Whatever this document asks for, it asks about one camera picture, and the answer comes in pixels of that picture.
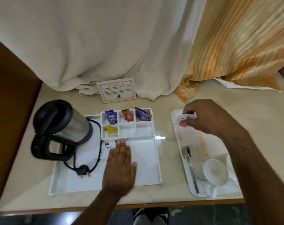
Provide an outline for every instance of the table surface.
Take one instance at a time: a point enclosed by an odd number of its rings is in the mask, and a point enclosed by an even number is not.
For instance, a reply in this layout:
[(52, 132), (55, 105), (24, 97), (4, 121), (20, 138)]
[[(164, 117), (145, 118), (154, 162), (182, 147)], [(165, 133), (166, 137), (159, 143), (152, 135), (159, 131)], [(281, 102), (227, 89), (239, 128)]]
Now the table surface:
[[(262, 154), (284, 181), (284, 80), (280, 75), (276, 78), (283, 92), (228, 89), (211, 79), (200, 85), (193, 99), (213, 99), (225, 108), (250, 132)], [(214, 201), (210, 201), (209, 197), (198, 198), (190, 193), (170, 118), (173, 109), (183, 108), (185, 104), (174, 93), (160, 96), (155, 101), (137, 98), (104, 104), (100, 95), (79, 96), (77, 90), (55, 91), (43, 84), (2, 194), (0, 212), (57, 212), (60, 208), (79, 210), (80, 207), (88, 206), (99, 193), (99, 190), (92, 190), (48, 195), (54, 162), (34, 158), (30, 145), (34, 137), (33, 115), (45, 102), (54, 99), (70, 102), (82, 115), (99, 114), (109, 109), (130, 109), (135, 106), (152, 108), (155, 130), (165, 137), (161, 140), (163, 151), (160, 159), (163, 183), (134, 187), (118, 204), (231, 202), (219, 201), (221, 199), (242, 201), (241, 193), (218, 196)]]

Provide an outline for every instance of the electric kettle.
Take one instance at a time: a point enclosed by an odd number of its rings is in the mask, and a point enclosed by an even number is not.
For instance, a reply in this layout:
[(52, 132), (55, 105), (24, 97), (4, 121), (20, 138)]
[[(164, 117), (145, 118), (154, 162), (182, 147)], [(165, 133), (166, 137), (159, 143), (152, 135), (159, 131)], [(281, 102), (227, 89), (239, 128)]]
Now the electric kettle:
[[(88, 141), (93, 132), (90, 122), (64, 100), (53, 100), (41, 106), (33, 125), (36, 135), (31, 145), (32, 155), (45, 160), (68, 161), (76, 146)], [(49, 151), (51, 141), (63, 144), (60, 154)]]

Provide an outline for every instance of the dark tiled floor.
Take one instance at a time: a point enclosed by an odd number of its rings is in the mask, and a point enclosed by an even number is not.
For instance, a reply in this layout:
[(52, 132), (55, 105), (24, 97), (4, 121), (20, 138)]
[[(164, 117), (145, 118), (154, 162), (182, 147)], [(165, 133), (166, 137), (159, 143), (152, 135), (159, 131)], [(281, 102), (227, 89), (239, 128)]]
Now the dark tiled floor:
[[(0, 217), (0, 225), (70, 225), (80, 212)], [(170, 207), (170, 225), (252, 225), (245, 204)], [(115, 210), (108, 225), (133, 225), (132, 210)]]

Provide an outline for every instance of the kettle handle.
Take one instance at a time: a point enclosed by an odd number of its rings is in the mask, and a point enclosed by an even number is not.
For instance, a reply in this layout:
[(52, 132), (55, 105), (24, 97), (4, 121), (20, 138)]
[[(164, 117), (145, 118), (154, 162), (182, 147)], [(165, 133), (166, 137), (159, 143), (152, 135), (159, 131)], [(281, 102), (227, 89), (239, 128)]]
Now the kettle handle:
[(53, 106), (50, 110), (48, 110), (43, 119), (40, 121), (41, 125), (39, 129), (36, 129), (36, 133), (39, 135), (44, 135), (57, 113), (58, 109), (56, 106)]
[(76, 146), (69, 145), (62, 154), (49, 151), (49, 144), (52, 138), (50, 136), (36, 134), (31, 145), (32, 155), (38, 159), (68, 161), (75, 152)]

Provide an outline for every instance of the orange striped curtain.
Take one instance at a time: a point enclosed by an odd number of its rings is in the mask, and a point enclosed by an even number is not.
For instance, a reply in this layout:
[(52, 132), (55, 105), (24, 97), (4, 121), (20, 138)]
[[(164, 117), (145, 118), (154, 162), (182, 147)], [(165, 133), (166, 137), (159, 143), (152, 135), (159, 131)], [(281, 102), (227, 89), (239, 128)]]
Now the orange striped curtain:
[(203, 80), (280, 90), (284, 0), (207, 0), (186, 72), (175, 93), (186, 102)]

